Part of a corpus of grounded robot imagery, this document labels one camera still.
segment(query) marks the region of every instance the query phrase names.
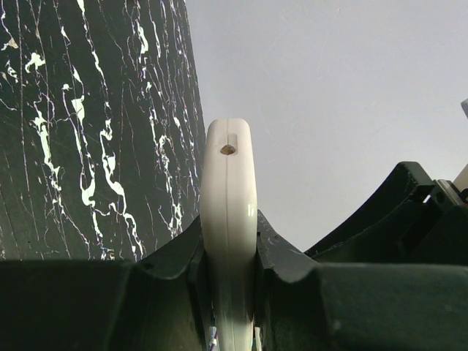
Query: white wall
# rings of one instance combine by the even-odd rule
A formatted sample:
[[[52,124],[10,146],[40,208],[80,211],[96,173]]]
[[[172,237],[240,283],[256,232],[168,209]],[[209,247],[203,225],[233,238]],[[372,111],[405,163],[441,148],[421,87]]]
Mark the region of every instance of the white wall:
[[[465,1],[187,0],[205,125],[251,125],[259,207],[308,249],[395,164],[468,162]]]

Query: white handle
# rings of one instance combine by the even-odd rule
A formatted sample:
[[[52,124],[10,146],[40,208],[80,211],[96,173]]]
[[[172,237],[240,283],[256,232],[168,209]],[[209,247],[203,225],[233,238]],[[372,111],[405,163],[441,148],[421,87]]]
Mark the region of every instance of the white handle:
[[[249,125],[214,121],[206,137],[200,220],[221,351],[250,351],[257,186]]]

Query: black plastic part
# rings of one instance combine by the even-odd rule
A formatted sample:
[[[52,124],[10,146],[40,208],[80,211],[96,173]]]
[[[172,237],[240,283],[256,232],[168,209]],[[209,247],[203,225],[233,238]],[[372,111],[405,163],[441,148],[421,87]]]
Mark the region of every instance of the black plastic part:
[[[343,224],[306,251],[318,262],[401,260],[401,237],[423,213],[434,182],[416,162],[401,162]]]
[[[200,220],[138,264],[0,263],[0,350],[206,350]]]
[[[467,268],[317,264],[262,217],[255,314],[265,351],[467,349]]]
[[[457,205],[444,213],[407,261],[468,266],[468,207]]]
[[[440,256],[443,245],[432,246],[431,255],[427,257],[426,261],[420,260],[422,256],[419,256],[419,259],[415,260],[417,256],[414,255],[414,252],[420,251],[421,245],[426,246],[426,244],[424,244],[426,238],[441,218],[444,217],[447,212],[450,212],[452,208],[459,206],[463,202],[458,190],[454,189],[452,183],[449,181],[435,181],[430,196],[427,203],[423,205],[423,211],[416,217],[412,226],[401,232],[403,233],[399,243],[401,256],[395,259],[395,262],[437,262],[437,257]]]

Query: curved plastic edge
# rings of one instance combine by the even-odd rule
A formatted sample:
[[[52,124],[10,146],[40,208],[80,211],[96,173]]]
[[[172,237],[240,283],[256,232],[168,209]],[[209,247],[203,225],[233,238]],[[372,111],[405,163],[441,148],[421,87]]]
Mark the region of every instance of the curved plastic edge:
[[[220,350],[252,347],[257,187],[249,125],[214,121],[208,128],[200,219],[208,256]]]

